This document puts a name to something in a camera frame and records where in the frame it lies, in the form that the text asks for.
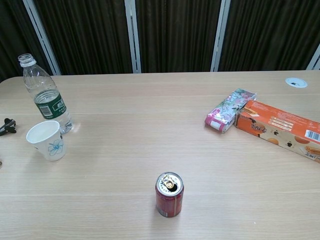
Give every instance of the dark curtain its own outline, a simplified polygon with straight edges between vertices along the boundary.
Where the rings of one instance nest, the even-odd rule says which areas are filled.
[[[319,0],[232,0],[219,71],[305,70],[319,43]]]
[[[22,0],[0,0],[0,82],[22,76],[18,56],[32,54],[52,74]]]
[[[144,73],[210,71],[221,0],[136,0]]]
[[[132,73],[123,0],[34,0],[61,74]]]

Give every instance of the pink package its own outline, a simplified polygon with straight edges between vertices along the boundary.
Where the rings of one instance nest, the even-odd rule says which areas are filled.
[[[235,122],[236,113],[256,97],[256,93],[238,88],[206,116],[205,124],[221,133],[226,132]]]

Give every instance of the barcode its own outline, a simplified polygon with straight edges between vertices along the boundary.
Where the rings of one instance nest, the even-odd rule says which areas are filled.
[[[52,115],[52,112],[48,106],[39,106],[39,108],[40,108],[43,116],[48,117],[48,116]]]
[[[320,142],[320,134],[317,132],[307,130],[305,131],[305,137]]]

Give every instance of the white paper cup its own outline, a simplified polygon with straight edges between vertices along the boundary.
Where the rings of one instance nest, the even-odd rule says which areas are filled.
[[[43,121],[33,126],[26,134],[26,140],[49,161],[59,160],[66,154],[66,146],[57,121]]]

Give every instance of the water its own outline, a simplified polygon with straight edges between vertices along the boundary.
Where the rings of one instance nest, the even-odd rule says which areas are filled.
[[[34,103],[36,104],[44,104],[51,102],[52,100],[56,99],[59,96],[59,91],[57,89],[49,89],[40,92],[34,98]],[[55,120],[60,123],[61,133],[65,134],[72,129],[72,121],[71,116],[69,115],[68,109],[66,111],[51,120]]]

